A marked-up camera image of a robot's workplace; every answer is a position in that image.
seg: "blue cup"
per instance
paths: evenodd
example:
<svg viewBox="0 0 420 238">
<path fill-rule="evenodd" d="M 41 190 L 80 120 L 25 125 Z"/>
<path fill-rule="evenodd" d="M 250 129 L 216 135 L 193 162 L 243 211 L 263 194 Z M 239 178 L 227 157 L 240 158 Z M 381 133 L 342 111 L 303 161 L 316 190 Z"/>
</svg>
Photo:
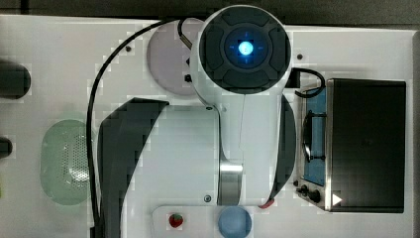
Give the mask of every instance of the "blue cup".
<svg viewBox="0 0 420 238">
<path fill-rule="evenodd" d="M 229 206 L 220 214 L 218 225 L 225 238 L 245 238 L 251 232 L 253 221 L 244 208 Z"/>
</svg>

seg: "cable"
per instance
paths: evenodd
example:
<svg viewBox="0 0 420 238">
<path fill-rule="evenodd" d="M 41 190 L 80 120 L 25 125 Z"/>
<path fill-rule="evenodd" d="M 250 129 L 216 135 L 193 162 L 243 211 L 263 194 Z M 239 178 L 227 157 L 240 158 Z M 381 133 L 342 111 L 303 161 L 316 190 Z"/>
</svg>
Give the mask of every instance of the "cable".
<svg viewBox="0 0 420 238">
<path fill-rule="evenodd" d="M 314 74 L 315 76 L 319 77 L 319 79 L 321 80 L 321 86 L 319 86 L 318 90 L 316 90 L 315 92 L 310 93 L 310 94 L 303 94 L 301 92 L 295 91 L 294 93 L 296 95 L 298 95 L 300 97 L 303 97 L 303 98 L 312 98 L 312 97 L 315 97 L 316 95 L 318 95 L 319 93 L 321 93 L 321 91 L 325 88 L 325 78 L 324 78 L 324 76 L 322 76 L 321 73 L 319 73 L 315 70 L 311 70 L 311 69 L 308 69 L 308 68 L 301 68 L 301 67 L 294 67 L 292 69 L 292 71 L 294 71 L 294 70 L 299 71 L 299 72 L 306 72 L 306 73 Z"/>
<path fill-rule="evenodd" d="M 191 50 L 192 43 L 188 40 L 188 38 L 185 37 L 182 33 L 182 24 L 185 22 L 186 18 L 181 19 L 178 22 L 178 26 L 176 27 L 178 31 L 179 38 L 183 41 L 183 43 Z"/>
<path fill-rule="evenodd" d="M 105 62 L 102 64 L 101 68 L 98 71 L 98 74 L 96 75 L 95 81 L 93 82 L 92 90 L 90 91 L 90 97 L 89 97 L 89 104 L 87 107 L 87 118 L 86 118 L 86 146 L 87 146 L 87 163 L 89 166 L 89 181 L 90 181 L 90 198 L 92 202 L 92 211 L 93 211 L 93 221 L 95 227 L 100 226 L 100 216 L 99 216 L 99 210 L 98 210 L 98 200 L 97 200 L 97 194 L 96 194 L 96 175 L 95 175 L 95 168 L 93 163 L 93 147 L 92 147 L 92 135 L 91 135 L 91 129 L 92 129 L 92 114 L 93 114 L 93 104 L 95 102 L 95 96 L 96 96 L 96 90 L 98 89 L 99 82 L 101 80 L 102 75 L 104 74 L 106 68 L 111 63 L 111 61 L 114 59 L 114 57 L 132 40 L 134 40 L 136 37 L 140 36 L 141 34 L 159 27 L 161 25 L 164 25 L 169 22 L 173 22 L 176 19 L 166 19 L 162 20 L 160 22 L 151 24 L 150 26 L 143 28 L 139 30 L 137 33 L 133 34 L 131 37 L 129 37 L 126 41 L 124 41 L 120 46 L 118 46 L 117 49 L 114 50 L 114 52 L 109 56 Z"/>
</svg>

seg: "blue light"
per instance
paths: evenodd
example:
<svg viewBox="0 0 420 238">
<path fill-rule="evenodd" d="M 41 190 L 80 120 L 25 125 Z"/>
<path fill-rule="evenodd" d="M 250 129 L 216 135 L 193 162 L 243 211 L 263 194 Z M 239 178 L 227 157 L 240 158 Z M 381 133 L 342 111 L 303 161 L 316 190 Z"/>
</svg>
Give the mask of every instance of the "blue light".
<svg viewBox="0 0 420 238">
<path fill-rule="evenodd" d="M 253 44 L 249 42 L 241 42 L 239 44 L 239 52 L 244 56 L 251 54 L 253 50 L 254 50 Z"/>
</svg>

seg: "circular plate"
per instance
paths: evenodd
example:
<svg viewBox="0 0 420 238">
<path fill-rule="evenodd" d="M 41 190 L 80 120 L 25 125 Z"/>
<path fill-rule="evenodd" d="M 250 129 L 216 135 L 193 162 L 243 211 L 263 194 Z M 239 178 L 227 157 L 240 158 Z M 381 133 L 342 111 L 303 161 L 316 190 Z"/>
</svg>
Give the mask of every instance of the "circular plate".
<svg viewBox="0 0 420 238">
<path fill-rule="evenodd" d="M 179 39 L 178 21 L 160 26 L 152 35 L 148 46 L 148 67 L 155 81 L 162 88 L 178 95 L 193 95 L 191 83 L 184 81 L 189 74 L 189 48 Z M 182 33 L 191 43 L 197 39 L 203 22 L 187 19 L 182 25 Z"/>
</svg>

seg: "mesh strainer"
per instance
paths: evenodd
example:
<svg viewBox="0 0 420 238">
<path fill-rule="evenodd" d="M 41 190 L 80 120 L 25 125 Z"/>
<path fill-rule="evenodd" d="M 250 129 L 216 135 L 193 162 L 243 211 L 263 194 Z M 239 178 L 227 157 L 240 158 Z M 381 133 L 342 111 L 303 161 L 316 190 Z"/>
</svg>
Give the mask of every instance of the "mesh strainer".
<svg viewBox="0 0 420 238">
<path fill-rule="evenodd" d="M 88 196 L 89 167 L 86 127 L 76 120 L 63 120 L 44 135 L 41 152 L 41 184 L 54 202 L 74 205 Z"/>
</svg>

